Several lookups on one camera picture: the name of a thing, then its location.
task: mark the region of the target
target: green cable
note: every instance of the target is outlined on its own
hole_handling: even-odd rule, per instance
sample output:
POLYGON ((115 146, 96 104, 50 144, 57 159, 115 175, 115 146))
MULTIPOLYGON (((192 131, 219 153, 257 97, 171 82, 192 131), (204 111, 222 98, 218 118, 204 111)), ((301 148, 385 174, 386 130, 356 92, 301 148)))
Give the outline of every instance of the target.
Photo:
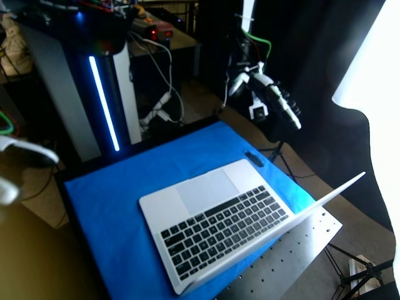
POLYGON ((269 47, 268 47, 268 52, 267 52, 267 59, 268 59, 269 54, 271 53, 271 49, 272 49, 272 47, 273 47, 273 45, 271 44, 271 42, 268 41, 267 39, 260 39, 259 37, 253 36, 252 34, 249 34, 249 33, 246 32, 246 31, 243 31, 243 33, 244 33, 246 36, 248 36, 249 38, 251 38, 251 39, 253 39, 253 40, 257 41, 257 42, 267 44, 267 45, 269 46, 269 47))
POLYGON ((13 122, 11 122, 11 120, 6 116, 6 114, 4 114, 2 111, 0 111, 0 117, 2 117, 7 125, 9 126, 7 129, 5 130, 0 130, 0 134, 10 134, 13 133, 14 131, 14 124, 13 122))

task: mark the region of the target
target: laptop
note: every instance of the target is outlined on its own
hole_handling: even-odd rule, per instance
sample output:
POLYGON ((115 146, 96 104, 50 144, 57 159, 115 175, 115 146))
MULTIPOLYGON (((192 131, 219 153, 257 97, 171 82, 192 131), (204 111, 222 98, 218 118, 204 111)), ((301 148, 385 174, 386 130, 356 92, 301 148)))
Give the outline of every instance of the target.
POLYGON ((365 172, 294 214, 246 159, 143 196, 176 294, 186 294, 310 216, 365 172))

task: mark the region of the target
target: floor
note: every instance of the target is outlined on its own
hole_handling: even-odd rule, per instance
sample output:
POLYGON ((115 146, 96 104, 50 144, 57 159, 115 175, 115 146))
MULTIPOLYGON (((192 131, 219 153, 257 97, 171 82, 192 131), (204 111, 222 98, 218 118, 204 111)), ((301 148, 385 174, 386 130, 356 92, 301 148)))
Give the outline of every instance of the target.
MULTIPOLYGON (((186 123, 209 116, 221 103, 215 95, 195 81, 183 85, 182 97, 184 98, 186 123)), ((256 148, 274 146, 253 124, 232 109, 226 108, 220 118, 256 148)), ((283 147, 283 154, 295 175, 313 174, 313 171, 286 144, 283 147)), ((275 163, 279 168, 285 170, 283 162, 279 158, 275 163)), ((48 180, 51 171, 50 169, 26 168, 14 159, 11 152, 0 153, 0 174, 21 187, 22 198, 39 191, 48 180)), ((298 179, 298 181, 314 198, 319 198, 331 190, 331 187, 317 176, 298 179)), ((39 196, 23 202, 23 204, 50 226, 59 229, 66 238, 73 240, 68 225, 68 216, 54 179, 39 196)), ((362 254, 375 264, 394 257, 395 243, 392 232, 369 219, 343 197, 339 196, 331 201, 326 209, 343 223, 342 229, 332 241, 335 245, 355 255, 362 254)), ((348 260, 343 255, 336 254, 334 250, 332 252, 341 269, 345 273, 346 270, 348 272, 348 260)), ((393 281, 391 269, 385 271, 382 276, 385 283, 393 281)), ((334 269, 325 254, 321 253, 296 283, 289 288, 282 299, 330 299, 338 283, 339 279, 334 269)))

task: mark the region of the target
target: perforated metal plate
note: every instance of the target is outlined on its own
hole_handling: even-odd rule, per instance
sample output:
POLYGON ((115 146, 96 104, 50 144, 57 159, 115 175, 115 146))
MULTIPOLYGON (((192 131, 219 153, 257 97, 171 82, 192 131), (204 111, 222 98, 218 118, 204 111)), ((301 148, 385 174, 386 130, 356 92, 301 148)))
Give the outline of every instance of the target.
POLYGON ((341 227, 324 208, 317 210, 284 234, 216 299, 280 299, 341 227))

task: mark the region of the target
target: blue cloth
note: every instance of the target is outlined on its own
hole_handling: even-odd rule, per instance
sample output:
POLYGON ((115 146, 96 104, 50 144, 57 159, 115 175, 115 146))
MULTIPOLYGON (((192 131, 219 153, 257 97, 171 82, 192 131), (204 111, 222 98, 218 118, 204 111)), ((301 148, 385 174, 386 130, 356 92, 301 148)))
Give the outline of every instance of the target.
MULTIPOLYGON (((223 122, 65 183, 113 300, 177 299, 140 210, 141 196, 256 154, 254 166, 298 213, 314 199, 223 122)), ((182 299, 211 299, 273 242, 182 299)))

